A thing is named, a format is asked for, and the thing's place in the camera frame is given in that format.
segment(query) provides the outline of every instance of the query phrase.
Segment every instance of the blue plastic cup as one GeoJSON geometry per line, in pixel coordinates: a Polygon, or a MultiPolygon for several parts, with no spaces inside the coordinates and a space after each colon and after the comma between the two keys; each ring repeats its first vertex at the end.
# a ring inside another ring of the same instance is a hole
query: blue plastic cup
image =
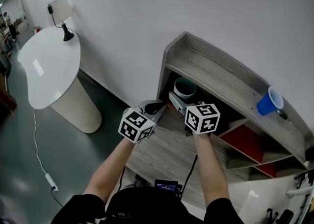
{"type": "Polygon", "coordinates": [[[257,110],[261,115],[280,110],[284,107],[284,100],[281,94],[274,88],[269,87],[268,93],[257,104],[257,110]]]}

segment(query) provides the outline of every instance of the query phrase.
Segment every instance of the gray floor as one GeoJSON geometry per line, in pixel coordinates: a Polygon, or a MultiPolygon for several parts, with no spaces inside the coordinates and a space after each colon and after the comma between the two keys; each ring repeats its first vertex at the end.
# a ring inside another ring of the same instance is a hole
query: gray floor
{"type": "MultiPolygon", "coordinates": [[[[21,34],[12,50],[8,83],[18,106],[14,116],[0,125],[0,217],[8,223],[48,224],[60,206],[51,196],[36,157],[33,108],[28,102],[25,71],[17,61],[19,49],[30,36],[29,31],[21,34]]],[[[54,195],[61,204],[83,192],[95,169],[118,144],[117,129],[127,108],[82,72],[78,78],[103,115],[97,132],[81,132],[50,107],[36,111],[39,157],[59,187],[54,195]]]]}

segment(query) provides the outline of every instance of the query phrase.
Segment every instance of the lampshade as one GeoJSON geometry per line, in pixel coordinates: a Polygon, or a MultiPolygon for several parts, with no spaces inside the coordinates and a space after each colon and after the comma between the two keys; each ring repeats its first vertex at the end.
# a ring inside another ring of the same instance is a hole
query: lampshade
{"type": "Polygon", "coordinates": [[[63,22],[73,13],[73,10],[67,0],[52,0],[48,3],[48,5],[52,7],[52,15],[56,24],[63,22]]]}

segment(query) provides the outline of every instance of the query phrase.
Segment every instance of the cup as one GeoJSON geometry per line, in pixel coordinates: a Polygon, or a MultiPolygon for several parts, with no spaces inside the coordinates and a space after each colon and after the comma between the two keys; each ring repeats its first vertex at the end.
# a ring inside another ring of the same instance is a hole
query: cup
{"type": "Polygon", "coordinates": [[[183,102],[187,103],[188,100],[195,94],[196,85],[184,77],[179,77],[175,81],[173,92],[180,97],[183,102]]]}
{"type": "Polygon", "coordinates": [[[284,106],[284,100],[281,94],[274,88],[269,87],[268,93],[257,104],[257,110],[261,115],[280,110],[284,106]]]}

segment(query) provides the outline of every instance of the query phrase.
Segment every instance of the person's left arm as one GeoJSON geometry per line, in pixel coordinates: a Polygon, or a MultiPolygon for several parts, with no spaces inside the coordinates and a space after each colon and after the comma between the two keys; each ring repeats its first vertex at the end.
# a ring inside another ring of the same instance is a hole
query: person's left arm
{"type": "Polygon", "coordinates": [[[84,194],[96,195],[106,204],[135,144],[123,138],[92,176],[84,194]]]}

